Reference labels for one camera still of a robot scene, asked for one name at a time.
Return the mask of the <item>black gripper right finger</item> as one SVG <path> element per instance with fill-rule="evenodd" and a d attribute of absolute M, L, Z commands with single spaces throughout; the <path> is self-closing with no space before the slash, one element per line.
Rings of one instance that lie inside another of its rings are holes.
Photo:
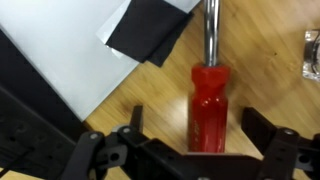
<path fill-rule="evenodd" d="M 261 154 L 267 150 L 277 128 L 253 107 L 242 113 L 241 129 Z"/>

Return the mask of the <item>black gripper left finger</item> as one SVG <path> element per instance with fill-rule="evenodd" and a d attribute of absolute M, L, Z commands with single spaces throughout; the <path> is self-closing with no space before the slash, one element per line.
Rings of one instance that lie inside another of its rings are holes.
<path fill-rule="evenodd" d="M 137 105 L 133 108 L 130 125 L 139 132 L 143 131 L 143 106 Z"/>

